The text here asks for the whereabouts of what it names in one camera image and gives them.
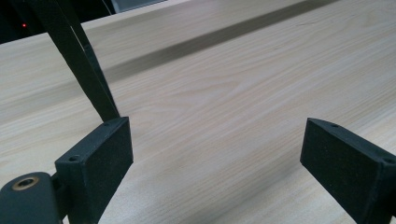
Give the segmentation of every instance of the wooden table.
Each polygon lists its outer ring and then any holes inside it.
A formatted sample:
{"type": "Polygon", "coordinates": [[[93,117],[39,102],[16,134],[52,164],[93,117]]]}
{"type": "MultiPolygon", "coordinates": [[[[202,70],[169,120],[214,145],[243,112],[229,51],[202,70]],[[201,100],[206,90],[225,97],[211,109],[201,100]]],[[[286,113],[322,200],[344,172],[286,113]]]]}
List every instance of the wooden table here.
{"type": "MultiPolygon", "coordinates": [[[[353,223],[300,164],[308,117],[396,153],[394,0],[170,0],[84,24],[131,119],[101,223],[353,223]]],[[[0,185],[101,123],[48,35],[0,46],[0,185]]]]}

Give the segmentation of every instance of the black metal rod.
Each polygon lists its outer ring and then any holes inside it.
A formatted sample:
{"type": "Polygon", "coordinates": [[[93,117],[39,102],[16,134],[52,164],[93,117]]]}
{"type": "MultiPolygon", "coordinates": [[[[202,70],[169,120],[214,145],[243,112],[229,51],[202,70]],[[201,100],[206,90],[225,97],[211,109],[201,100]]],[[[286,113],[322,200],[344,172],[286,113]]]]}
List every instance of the black metal rod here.
{"type": "Polygon", "coordinates": [[[103,121],[120,117],[92,45],[67,0],[26,0],[103,121]]]}

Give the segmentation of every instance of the screw hole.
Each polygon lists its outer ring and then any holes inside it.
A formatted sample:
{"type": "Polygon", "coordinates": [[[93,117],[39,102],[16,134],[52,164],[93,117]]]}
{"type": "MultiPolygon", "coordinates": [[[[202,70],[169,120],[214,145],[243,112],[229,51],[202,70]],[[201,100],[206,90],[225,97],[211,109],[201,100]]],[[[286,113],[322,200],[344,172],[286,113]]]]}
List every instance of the screw hole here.
{"type": "Polygon", "coordinates": [[[26,187],[26,186],[32,184],[33,182],[34,182],[34,180],[32,178],[25,179],[25,180],[22,180],[20,183],[18,183],[18,187],[26,187]]]}
{"type": "Polygon", "coordinates": [[[37,182],[38,182],[38,177],[36,177],[36,176],[26,177],[26,178],[18,181],[17,183],[15,183],[12,186],[12,189],[14,189],[14,190],[29,189],[30,187],[35,185],[37,182]]]}
{"type": "Polygon", "coordinates": [[[79,155],[72,156],[69,158],[69,161],[78,161],[79,155]]]}

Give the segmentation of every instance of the black 3d-printed part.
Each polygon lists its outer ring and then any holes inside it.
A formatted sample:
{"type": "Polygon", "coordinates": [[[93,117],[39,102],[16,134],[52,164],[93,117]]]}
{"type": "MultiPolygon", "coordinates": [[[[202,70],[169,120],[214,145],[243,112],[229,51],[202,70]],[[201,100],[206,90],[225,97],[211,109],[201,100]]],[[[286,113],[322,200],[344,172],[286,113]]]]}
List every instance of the black 3d-printed part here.
{"type": "Polygon", "coordinates": [[[133,163],[128,118],[103,123],[55,162],[70,188],[71,223],[97,223],[133,163]]]}
{"type": "Polygon", "coordinates": [[[389,223],[396,157],[336,124],[308,119],[301,163],[357,223],[389,223]]]}
{"type": "Polygon", "coordinates": [[[30,173],[9,181],[0,191],[0,223],[59,224],[50,175],[30,173]]]}

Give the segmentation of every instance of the table surface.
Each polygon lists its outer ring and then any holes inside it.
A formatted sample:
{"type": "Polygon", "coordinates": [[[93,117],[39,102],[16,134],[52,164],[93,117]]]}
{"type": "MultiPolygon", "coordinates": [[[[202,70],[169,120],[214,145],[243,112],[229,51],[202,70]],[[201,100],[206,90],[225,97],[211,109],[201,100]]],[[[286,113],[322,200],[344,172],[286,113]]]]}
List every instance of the table surface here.
{"type": "MultiPolygon", "coordinates": [[[[307,118],[396,153],[394,0],[170,0],[85,23],[134,164],[100,223],[354,223],[307,118]]],[[[0,46],[0,185],[101,123],[47,34],[0,46]]]]}

